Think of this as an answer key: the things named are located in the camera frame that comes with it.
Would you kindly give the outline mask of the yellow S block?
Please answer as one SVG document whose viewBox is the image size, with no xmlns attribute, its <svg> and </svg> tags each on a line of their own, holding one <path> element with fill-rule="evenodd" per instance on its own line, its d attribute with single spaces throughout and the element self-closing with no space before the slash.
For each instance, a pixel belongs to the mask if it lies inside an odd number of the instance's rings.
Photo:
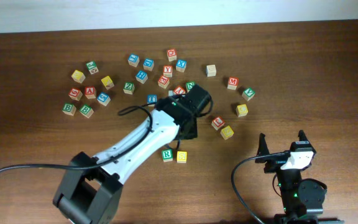
<svg viewBox="0 0 358 224">
<path fill-rule="evenodd" d="M 186 151 L 178 151 L 177 152 L 177 162 L 178 163 L 186 163 L 188 154 Z"/>
</svg>

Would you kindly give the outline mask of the green R block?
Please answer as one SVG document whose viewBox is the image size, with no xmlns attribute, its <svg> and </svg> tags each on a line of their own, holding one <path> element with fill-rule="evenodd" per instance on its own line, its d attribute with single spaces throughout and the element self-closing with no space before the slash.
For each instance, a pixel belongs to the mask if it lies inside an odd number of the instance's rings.
<svg viewBox="0 0 358 224">
<path fill-rule="evenodd" d="M 173 160 L 173 152 L 171 149 L 166 149 L 162 151 L 162 160 L 164 162 L 170 162 Z"/>
</svg>

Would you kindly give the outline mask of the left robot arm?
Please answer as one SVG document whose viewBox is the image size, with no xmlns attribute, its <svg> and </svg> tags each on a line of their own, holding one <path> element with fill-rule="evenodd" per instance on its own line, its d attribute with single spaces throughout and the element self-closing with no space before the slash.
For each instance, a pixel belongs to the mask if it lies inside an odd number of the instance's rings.
<svg viewBox="0 0 358 224">
<path fill-rule="evenodd" d="M 53 204 L 72 223 L 108 224 L 114 218 L 123 186 L 157 149 L 197 137 L 196 120 L 212 108 L 211 95 L 199 85 L 188 93 L 159 99 L 135 130 L 93 157 L 84 152 L 69 163 Z"/>
</svg>

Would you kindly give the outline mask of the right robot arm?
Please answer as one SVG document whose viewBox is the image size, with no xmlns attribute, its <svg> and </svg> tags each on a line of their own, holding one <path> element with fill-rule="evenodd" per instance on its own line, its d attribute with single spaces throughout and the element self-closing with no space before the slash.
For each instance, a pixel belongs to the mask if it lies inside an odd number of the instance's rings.
<svg viewBox="0 0 358 224">
<path fill-rule="evenodd" d="M 275 223 L 344 223 L 338 218 L 319 219 L 328 191 L 327 185 L 316 179 L 304 179 L 301 172 L 311 166 L 316 150 L 304 131 L 298 132 L 298 141 L 289 150 L 271 154 L 265 134 L 259 135 L 256 163 L 265 164 L 264 172 L 274 173 L 283 203 L 283 214 L 274 216 Z"/>
</svg>

